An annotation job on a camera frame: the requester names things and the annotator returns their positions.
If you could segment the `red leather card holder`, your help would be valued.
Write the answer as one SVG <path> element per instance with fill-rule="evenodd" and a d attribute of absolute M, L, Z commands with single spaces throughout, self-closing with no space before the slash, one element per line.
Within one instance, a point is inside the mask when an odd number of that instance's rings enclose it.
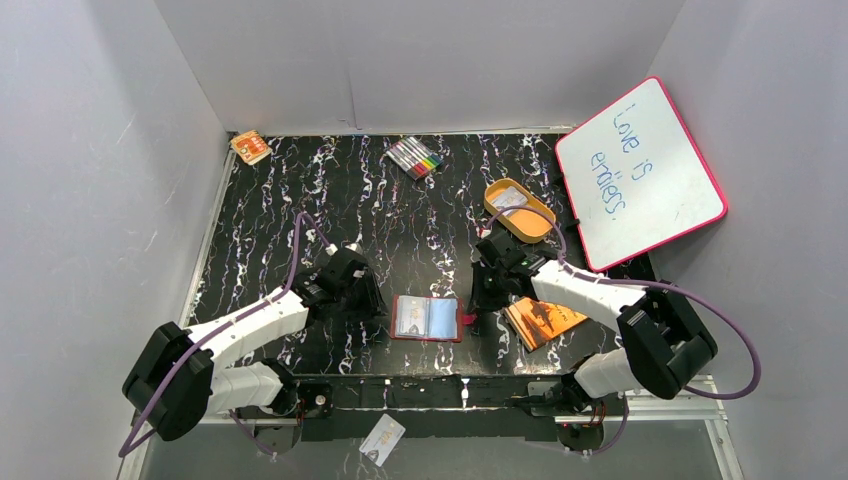
<path fill-rule="evenodd" d="M 389 334 L 400 340 L 459 343 L 465 320 L 458 298 L 396 295 Z"/>

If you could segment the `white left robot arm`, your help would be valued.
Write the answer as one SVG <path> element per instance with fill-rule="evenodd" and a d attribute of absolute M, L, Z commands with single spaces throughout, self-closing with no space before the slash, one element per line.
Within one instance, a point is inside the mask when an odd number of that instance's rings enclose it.
<path fill-rule="evenodd" d="M 237 361 L 315 322 L 373 318 L 387 308 L 361 248 L 330 246 L 327 263 L 224 317 L 158 327 L 122 385 L 124 397 L 165 441 L 207 415 L 245 407 L 286 416 L 303 405 L 300 382 L 282 362 Z"/>

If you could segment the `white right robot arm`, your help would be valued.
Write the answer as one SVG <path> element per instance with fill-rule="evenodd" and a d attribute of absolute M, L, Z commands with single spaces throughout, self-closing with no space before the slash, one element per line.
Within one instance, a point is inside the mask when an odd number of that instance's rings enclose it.
<path fill-rule="evenodd" d="M 550 250 L 519 245 L 508 232 L 490 233 L 475 246 L 469 311 L 507 307 L 512 298 L 567 307 L 616 332 L 620 348 L 579 361 L 547 393 L 577 414 L 603 397 L 646 390 L 672 399 L 718 353 L 718 346 L 686 298 L 667 284 L 616 283 L 568 263 Z"/>

